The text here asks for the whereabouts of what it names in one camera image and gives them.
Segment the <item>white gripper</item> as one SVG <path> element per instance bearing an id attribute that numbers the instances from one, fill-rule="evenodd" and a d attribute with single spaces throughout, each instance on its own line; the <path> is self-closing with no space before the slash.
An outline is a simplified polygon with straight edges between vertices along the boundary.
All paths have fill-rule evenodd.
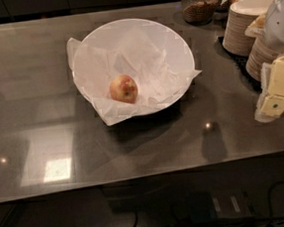
<path id="1" fill-rule="evenodd" d="M 269 6 L 264 37 L 271 49 L 284 53 L 284 0 L 274 0 Z M 284 113 L 284 56 L 272 63 L 263 63 L 260 74 L 262 91 L 256 103 L 254 119 L 267 123 Z"/>

